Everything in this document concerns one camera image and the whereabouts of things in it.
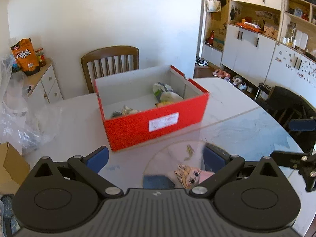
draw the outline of storage box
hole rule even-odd
[[[170,85],[184,101],[156,108],[153,84]],[[95,80],[101,117],[112,151],[160,137],[202,120],[209,93],[175,67],[153,67]],[[123,106],[140,112],[111,119]]]
[[[225,29],[216,29],[214,34],[213,47],[220,50],[224,49],[226,30]]]
[[[30,172],[30,165],[8,142],[0,145],[0,194],[15,194]]]
[[[268,23],[264,25],[263,34],[265,34],[267,37],[271,37],[277,40],[278,33],[279,33],[279,28],[277,26],[272,26]]]

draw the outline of hanging bag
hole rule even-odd
[[[206,1],[207,12],[221,11],[221,1],[207,0]]]

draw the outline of white label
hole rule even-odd
[[[174,125],[178,122],[179,112],[149,121],[149,131],[155,131],[167,126]]]

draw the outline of white tabletop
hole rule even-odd
[[[159,163],[164,154],[187,144],[199,150],[206,142],[214,143],[249,161],[257,161],[273,150],[301,152],[269,114],[234,86],[219,78],[195,81],[211,94],[201,123],[124,151],[110,152],[109,162],[99,174],[123,190],[141,188],[144,174],[154,173],[153,165]],[[52,106],[62,108],[59,134],[51,142],[25,155],[31,167],[44,155],[53,161],[67,161],[73,155],[86,156],[102,145],[109,147],[95,94],[64,100]],[[200,158],[197,155],[194,159],[198,161]],[[282,170],[301,199],[301,212],[294,229],[304,235],[315,216],[316,194],[304,190],[303,179],[296,172]]]

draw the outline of glass jar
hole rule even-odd
[[[290,40],[289,42],[289,46],[292,46],[293,40],[294,40],[294,36],[295,36],[295,30],[296,30],[296,24],[293,22],[290,22],[290,24],[288,25],[288,29],[286,32],[286,38],[288,38]]]
[[[43,67],[46,65],[46,59],[44,56],[44,51],[43,48],[39,48],[38,50],[35,51],[37,60],[39,61],[39,66]]]

